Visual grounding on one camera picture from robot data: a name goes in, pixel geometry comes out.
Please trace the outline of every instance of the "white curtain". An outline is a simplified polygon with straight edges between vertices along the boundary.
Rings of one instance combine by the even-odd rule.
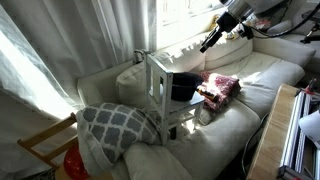
[[[0,94],[1,102],[6,101],[0,103],[0,179],[15,179],[48,168],[16,143],[51,124],[40,113],[66,117],[81,107],[78,78],[130,61],[134,49],[156,49],[156,2],[0,3],[4,7],[0,8],[0,90],[20,102]]]
[[[4,0],[1,2],[62,88],[77,104],[77,79],[155,50],[156,2]]]

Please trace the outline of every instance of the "chair backrest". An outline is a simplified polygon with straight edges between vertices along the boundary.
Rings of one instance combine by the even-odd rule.
[[[153,55],[148,54],[146,68],[146,104],[153,103],[159,114],[169,113],[173,72],[167,70]]]
[[[19,139],[17,141],[17,143],[20,146],[22,146],[24,149],[29,151],[31,154],[35,155],[40,160],[42,160],[43,162],[45,162],[46,164],[51,166],[52,168],[58,169],[59,164],[57,164],[53,160],[56,157],[58,157],[60,154],[62,154],[66,150],[68,150],[71,146],[78,143],[77,135],[66,140],[62,145],[53,149],[49,153],[40,152],[40,151],[34,149],[33,147],[42,143],[46,139],[58,134],[62,130],[70,127],[75,122],[76,122],[76,117],[75,117],[75,114],[72,113],[71,116],[68,117],[67,119],[60,121],[60,122],[57,122],[57,123],[53,124],[51,127],[44,129],[43,131],[38,132],[30,137]]]

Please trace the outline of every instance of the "cable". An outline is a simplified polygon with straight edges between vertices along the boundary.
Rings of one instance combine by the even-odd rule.
[[[251,27],[251,26],[249,26],[249,27],[250,27],[251,29],[259,32],[260,34],[266,36],[266,37],[256,37],[256,38],[262,38],[262,39],[263,39],[263,38],[276,38],[276,37],[280,37],[280,36],[289,34],[289,33],[291,33],[292,31],[300,28],[300,27],[301,27],[303,24],[305,24],[315,13],[317,13],[319,9],[320,9],[320,2],[319,2],[318,5],[314,8],[314,10],[313,10],[305,19],[303,19],[299,24],[297,24],[295,27],[293,27],[293,28],[291,28],[291,29],[288,29],[288,30],[286,30],[286,31],[284,31],[284,32],[281,32],[281,33],[278,33],[278,34],[272,34],[272,35],[270,35],[270,34],[264,33],[264,32],[262,32],[262,31],[260,31],[260,30],[258,30],[258,29],[256,29],[256,28],[254,28],[254,27]]]
[[[244,167],[244,158],[246,157],[246,153],[247,153],[247,149],[248,149],[248,146],[252,140],[252,138],[260,131],[260,129],[263,127],[263,125],[265,124],[264,122],[266,121],[267,117],[269,116],[269,114],[266,114],[261,122],[260,122],[260,125],[258,127],[258,129],[252,134],[252,136],[248,139],[247,143],[246,143],[246,146],[243,150],[243,154],[242,154],[242,157],[241,157],[241,170],[242,170],[242,173],[244,175],[244,177],[246,178],[247,177],[247,172],[246,172],[246,169]]]

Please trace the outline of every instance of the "gray patterned pillow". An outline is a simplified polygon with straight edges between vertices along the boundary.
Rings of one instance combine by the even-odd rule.
[[[134,107],[95,104],[78,111],[76,117],[80,154],[90,175],[110,169],[137,141],[161,144],[157,124]]]

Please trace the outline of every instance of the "metal frame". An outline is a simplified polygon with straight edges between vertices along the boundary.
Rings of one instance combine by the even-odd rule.
[[[298,124],[300,118],[310,113],[311,100],[316,96],[319,97],[319,94],[310,95],[301,91],[295,98],[277,179],[320,180],[320,150],[313,147],[314,168],[311,173],[303,165],[306,136]]]
[[[194,129],[200,118],[204,97],[195,92],[193,98],[187,102],[171,100],[173,72],[166,69],[152,55],[145,53],[146,70],[146,111],[151,113],[151,108],[160,115],[160,134],[162,144],[165,145],[168,139],[168,130],[176,127],[179,123],[193,119]],[[180,114],[195,110],[194,114],[181,121],[169,124],[170,119],[178,117]]]

